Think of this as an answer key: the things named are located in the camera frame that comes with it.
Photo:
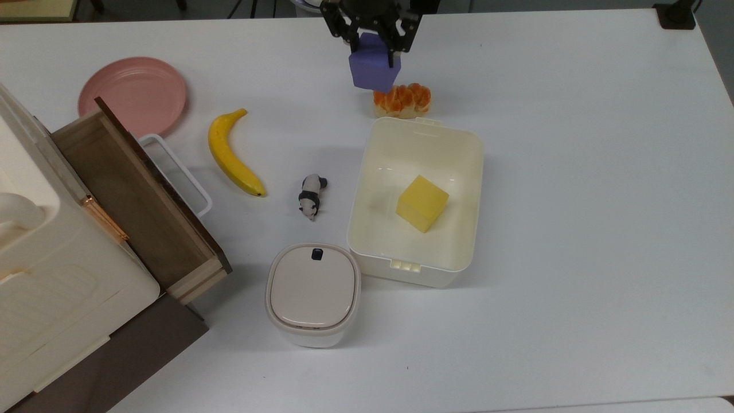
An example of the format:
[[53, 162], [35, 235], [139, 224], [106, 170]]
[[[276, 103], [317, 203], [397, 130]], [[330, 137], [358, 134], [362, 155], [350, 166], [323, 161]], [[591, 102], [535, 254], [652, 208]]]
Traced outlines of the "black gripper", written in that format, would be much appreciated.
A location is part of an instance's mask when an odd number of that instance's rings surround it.
[[422, 19], [413, 10], [402, 10], [396, 1], [322, 1], [319, 11], [332, 36], [349, 47], [360, 46], [359, 27], [388, 24], [389, 67], [395, 67], [398, 54], [411, 50]]

